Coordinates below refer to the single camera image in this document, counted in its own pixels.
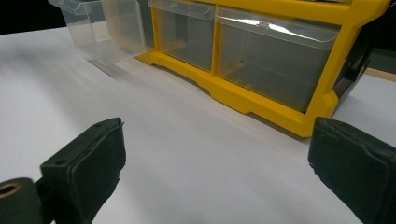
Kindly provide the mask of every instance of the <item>yellow frame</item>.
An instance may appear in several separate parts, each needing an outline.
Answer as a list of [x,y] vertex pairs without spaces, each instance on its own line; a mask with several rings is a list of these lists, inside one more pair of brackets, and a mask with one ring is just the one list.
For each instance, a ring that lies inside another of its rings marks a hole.
[[361,27],[383,15],[390,0],[353,0],[352,3],[302,0],[201,0],[200,2],[248,9],[280,18],[291,17],[341,25],[341,30],[306,113],[291,109],[216,76],[219,57],[219,23],[215,23],[211,73],[161,52],[155,8],[151,9],[155,50],[136,57],[144,63],[169,68],[195,81],[200,87],[208,90],[214,99],[243,114],[257,114],[301,137],[308,137],[312,135],[315,118],[331,117],[338,104],[338,98],[332,88]]

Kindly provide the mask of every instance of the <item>dark background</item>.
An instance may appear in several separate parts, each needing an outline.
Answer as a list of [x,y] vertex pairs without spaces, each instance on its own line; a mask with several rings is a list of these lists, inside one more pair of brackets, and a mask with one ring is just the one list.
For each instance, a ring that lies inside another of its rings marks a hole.
[[[381,36],[376,47],[396,52],[396,13],[391,17],[392,27]],[[64,27],[59,8],[47,0],[8,1],[0,7],[0,35]]]

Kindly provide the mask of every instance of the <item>open clear plastic drawer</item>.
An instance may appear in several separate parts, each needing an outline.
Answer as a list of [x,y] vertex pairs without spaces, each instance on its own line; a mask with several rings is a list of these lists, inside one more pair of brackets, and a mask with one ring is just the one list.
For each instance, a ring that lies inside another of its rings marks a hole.
[[161,51],[206,71],[212,69],[215,6],[150,0],[157,8]]
[[146,52],[135,0],[49,0],[59,7],[76,47],[103,64]]
[[219,76],[305,112],[338,30],[218,7]]

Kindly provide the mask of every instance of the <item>table surface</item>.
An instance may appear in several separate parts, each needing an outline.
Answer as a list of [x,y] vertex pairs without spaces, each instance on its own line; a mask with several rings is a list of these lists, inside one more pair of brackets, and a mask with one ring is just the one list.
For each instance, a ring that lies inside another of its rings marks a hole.
[[[360,223],[309,167],[309,138],[161,67],[99,68],[66,28],[0,35],[0,182],[37,181],[47,158],[120,117],[127,163],[93,223]],[[333,118],[396,147],[395,99],[395,82],[364,76]]]

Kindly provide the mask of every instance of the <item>white tabletop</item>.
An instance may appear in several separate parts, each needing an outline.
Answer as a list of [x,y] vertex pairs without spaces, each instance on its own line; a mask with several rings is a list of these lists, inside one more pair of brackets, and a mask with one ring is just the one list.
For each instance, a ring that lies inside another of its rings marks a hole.
[[[93,223],[360,223],[309,167],[309,138],[129,59],[82,58],[66,28],[0,35],[0,182],[121,117],[127,162]],[[334,115],[396,146],[396,83],[364,76]]]

